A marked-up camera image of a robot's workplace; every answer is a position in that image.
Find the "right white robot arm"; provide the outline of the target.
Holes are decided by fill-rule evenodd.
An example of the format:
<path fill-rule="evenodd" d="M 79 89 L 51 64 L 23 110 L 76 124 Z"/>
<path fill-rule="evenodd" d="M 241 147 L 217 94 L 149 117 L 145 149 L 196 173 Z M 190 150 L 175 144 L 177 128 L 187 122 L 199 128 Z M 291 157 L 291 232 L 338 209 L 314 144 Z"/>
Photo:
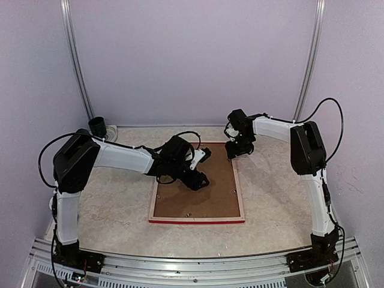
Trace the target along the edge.
<path fill-rule="evenodd" d="M 341 229 L 332 211 L 326 180 L 326 149 L 317 124 L 274 119 L 265 113 L 247 116 L 241 109 L 233 110 L 227 120 L 224 134 L 229 139 L 225 144 L 229 159 L 250 155 L 257 136 L 271 137 L 290 145 L 291 167 L 304 182 L 312 218 L 311 248 L 286 256 L 290 272 L 338 261 L 336 243 Z"/>

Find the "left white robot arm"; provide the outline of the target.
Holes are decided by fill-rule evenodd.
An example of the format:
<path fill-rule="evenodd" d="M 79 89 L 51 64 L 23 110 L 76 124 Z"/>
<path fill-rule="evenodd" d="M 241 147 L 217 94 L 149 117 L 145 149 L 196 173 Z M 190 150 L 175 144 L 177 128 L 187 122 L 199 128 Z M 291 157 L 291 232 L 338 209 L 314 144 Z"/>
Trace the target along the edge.
<path fill-rule="evenodd" d="M 104 255 L 81 250 L 77 232 L 79 199 L 93 168 L 129 170 L 154 177 L 157 182 L 168 177 L 170 183 L 180 180 L 187 188 L 197 191 L 209 185 L 208 178 L 197 170 L 197 165 L 210 156 L 208 148 L 194 147 L 181 134 L 152 149 L 101 140 L 84 129 L 73 133 L 53 158 L 52 263 L 81 270 L 84 274 L 101 271 Z"/>

